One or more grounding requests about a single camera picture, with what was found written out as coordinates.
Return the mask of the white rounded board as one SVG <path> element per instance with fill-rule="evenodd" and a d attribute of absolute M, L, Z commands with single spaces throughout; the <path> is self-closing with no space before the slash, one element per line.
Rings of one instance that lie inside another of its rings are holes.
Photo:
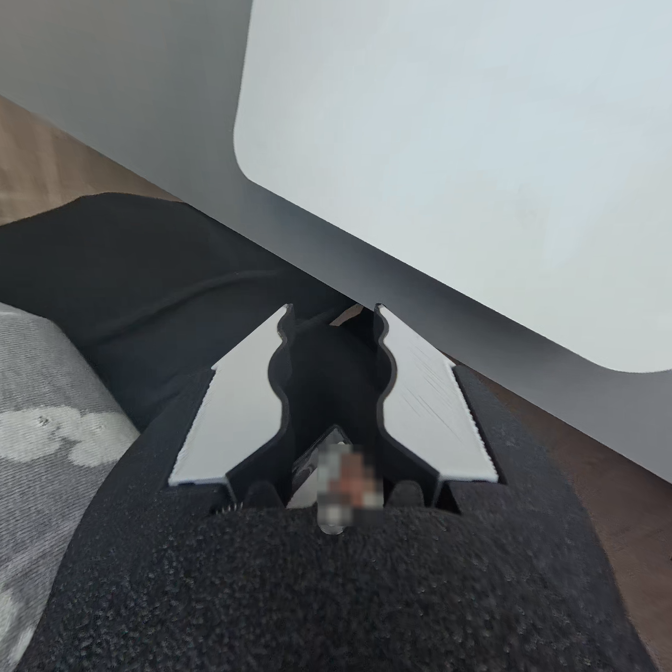
<path fill-rule="evenodd" d="M 670 1 L 253 1 L 257 185 L 589 361 L 671 369 Z"/>

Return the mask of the grey desk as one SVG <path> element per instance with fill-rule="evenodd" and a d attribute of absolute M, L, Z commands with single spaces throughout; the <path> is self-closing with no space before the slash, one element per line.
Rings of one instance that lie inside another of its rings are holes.
<path fill-rule="evenodd" d="M 671 369 L 597 365 L 249 180 L 252 1 L 2 1 L 1 95 L 671 481 Z"/>

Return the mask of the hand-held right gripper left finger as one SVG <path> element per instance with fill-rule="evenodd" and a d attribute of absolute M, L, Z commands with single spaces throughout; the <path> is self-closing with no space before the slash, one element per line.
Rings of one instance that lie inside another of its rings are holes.
<path fill-rule="evenodd" d="M 212 367 L 168 485 L 221 485 L 234 502 L 267 481 L 290 489 L 295 438 L 286 386 L 294 310 L 285 304 Z"/>

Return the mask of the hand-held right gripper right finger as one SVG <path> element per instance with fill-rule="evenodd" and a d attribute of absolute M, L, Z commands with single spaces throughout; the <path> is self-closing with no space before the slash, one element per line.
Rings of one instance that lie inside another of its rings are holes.
<path fill-rule="evenodd" d="M 383 304 L 374 309 L 376 465 L 392 486 L 419 485 L 424 504 L 457 509 L 452 483 L 498 483 L 499 471 L 455 363 Z"/>

